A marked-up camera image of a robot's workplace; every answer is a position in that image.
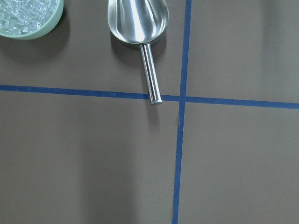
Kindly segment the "steel ice scoop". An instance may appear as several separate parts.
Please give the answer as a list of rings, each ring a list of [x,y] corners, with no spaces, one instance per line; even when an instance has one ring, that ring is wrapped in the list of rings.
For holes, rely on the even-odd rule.
[[[107,22],[112,35],[140,50],[151,105],[162,103],[151,46],[164,34],[169,10],[164,0],[110,0]]]

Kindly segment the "green bowl of ice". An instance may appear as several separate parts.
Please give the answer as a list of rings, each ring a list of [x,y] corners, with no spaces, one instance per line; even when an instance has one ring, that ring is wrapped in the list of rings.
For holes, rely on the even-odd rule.
[[[2,0],[0,35],[33,40],[52,31],[61,19],[63,0]]]

